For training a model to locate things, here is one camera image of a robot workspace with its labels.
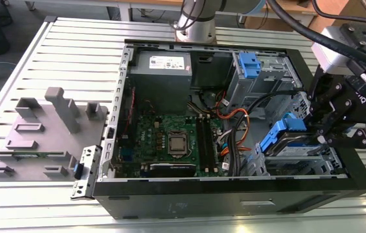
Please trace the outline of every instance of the metal work surface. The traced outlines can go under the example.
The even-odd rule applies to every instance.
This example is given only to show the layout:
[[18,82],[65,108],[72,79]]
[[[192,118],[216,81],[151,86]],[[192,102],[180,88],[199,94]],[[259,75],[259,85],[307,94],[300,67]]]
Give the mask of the metal work surface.
[[[0,92],[0,149],[17,117],[21,97],[44,101],[49,86],[76,105],[97,101],[111,108],[124,39],[173,40],[168,25],[60,18],[47,22]],[[315,72],[311,42],[295,33],[217,28],[219,44],[291,48]],[[366,150],[359,150],[366,165]],[[71,201],[72,182],[0,183],[0,230],[65,232],[366,232],[366,194],[296,215],[116,221],[96,201]]]

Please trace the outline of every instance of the label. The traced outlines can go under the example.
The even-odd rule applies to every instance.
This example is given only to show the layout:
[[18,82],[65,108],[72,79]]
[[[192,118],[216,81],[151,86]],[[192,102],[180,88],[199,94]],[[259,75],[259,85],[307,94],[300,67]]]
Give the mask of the label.
[[185,69],[184,57],[161,57],[149,58],[149,69]]
[[221,164],[221,169],[223,169],[223,170],[228,170],[228,166],[229,166],[228,163],[223,163],[223,164]]
[[228,106],[229,102],[225,99],[221,99],[221,103]]
[[276,156],[306,156],[311,150],[315,150],[318,147],[303,146],[303,147],[291,147],[287,146],[279,152]]

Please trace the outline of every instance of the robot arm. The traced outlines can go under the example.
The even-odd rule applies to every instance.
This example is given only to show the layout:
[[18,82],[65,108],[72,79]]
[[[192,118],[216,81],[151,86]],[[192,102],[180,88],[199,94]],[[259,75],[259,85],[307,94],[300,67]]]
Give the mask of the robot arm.
[[[177,40],[212,43],[215,12],[254,13],[264,3],[264,0],[184,0],[180,19],[171,25]],[[355,124],[366,124],[366,25],[327,27],[319,34],[294,20],[276,0],[267,3],[279,18],[315,42],[312,51],[320,63],[307,90],[311,101],[310,114],[303,120],[307,129],[304,133],[284,136],[279,145],[272,144],[267,156],[275,156],[288,141],[366,149],[366,127],[352,137],[347,136]]]
[[212,43],[215,40],[215,12],[254,14],[264,0],[184,0],[179,21],[171,25],[177,40]]
[[[268,0],[268,3],[279,17],[287,21],[288,19],[283,18],[286,12],[279,14],[276,10],[276,1]],[[327,27],[322,35],[338,41],[343,47],[350,46],[356,50],[356,56],[362,52],[364,57],[364,24]],[[355,124],[366,124],[366,59],[343,55],[339,53],[339,47],[335,47],[335,50],[332,48],[328,44],[314,43],[312,51],[320,65],[307,90],[307,98],[311,101],[310,114],[303,120],[307,130],[304,133],[294,133],[294,141],[290,142],[299,138],[303,143],[366,149],[366,127],[359,128],[352,136],[347,136],[348,129]],[[274,144],[266,151],[267,156],[275,156],[276,151],[284,148],[283,145]]]

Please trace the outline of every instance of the side panel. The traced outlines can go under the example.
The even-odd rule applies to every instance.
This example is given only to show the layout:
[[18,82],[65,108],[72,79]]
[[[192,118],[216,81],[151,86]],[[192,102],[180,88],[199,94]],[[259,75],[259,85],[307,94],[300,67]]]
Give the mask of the side panel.
[[191,195],[97,196],[116,219],[247,216],[306,212],[339,199],[344,193],[219,193]]

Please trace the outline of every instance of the gray plastic part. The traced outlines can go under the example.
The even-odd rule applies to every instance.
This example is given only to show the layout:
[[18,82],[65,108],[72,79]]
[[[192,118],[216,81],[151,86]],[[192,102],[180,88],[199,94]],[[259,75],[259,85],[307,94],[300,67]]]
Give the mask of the gray plastic part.
[[67,103],[67,100],[64,99],[64,90],[60,87],[49,87],[47,89],[44,98],[47,101],[52,102],[56,113],[63,120],[69,132],[77,133],[80,130],[79,123],[75,119],[75,110],[77,107],[75,102],[69,102],[69,104]]
[[44,166],[44,172],[48,177],[65,177],[68,171],[63,166]]
[[[65,101],[72,109],[73,101]],[[9,166],[14,172],[12,176],[0,176],[0,181],[73,181],[73,168],[80,160],[83,148],[99,145],[107,120],[108,109],[99,105],[100,118],[88,120],[85,112],[87,106],[76,106],[76,121],[80,125],[80,132],[72,134],[67,129],[63,120],[51,104],[32,108],[32,113],[37,118],[17,117],[13,129],[6,137],[6,142],[34,141],[34,149],[8,150],[5,145],[0,150],[0,167]],[[39,125],[44,131],[16,131],[20,125]],[[65,176],[47,176],[44,166],[63,166],[68,172]]]
[[63,154],[49,154],[47,157],[49,159],[71,160],[72,155],[65,151]]
[[17,158],[13,154],[0,154],[1,161],[17,161]]
[[36,149],[37,142],[34,140],[8,140],[5,147],[10,150],[16,149]]
[[76,166],[77,159],[71,156],[71,161],[68,162],[68,169],[73,170]]
[[44,19],[44,21],[49,22],[49,23],[56,22],[56,20],[57,20],[57,16],[47,16],[45,19]]
[[13,172],[14,170],[6,166],[6,165],[2,165],[0,166],[0,178],[8,178],[13,175]]
[[68,101],[68,108],[69,108],[73,116],[77,117],[79,116],[79,109],[77,109],[75,100],[73,99],[67,99],[67,101]]
[[34,131],[44,131],[44,126],[41,123],[26,123],[26,124],[17,124],[14,127],[17,132],[34,132]]
[[101,120],[104,118],[104,113],[99,103],[87,103],[85,115],[88,120]]
[[36,118],[33,110],[41,108],[34,98],[20,98],[16,111],[24,119]]

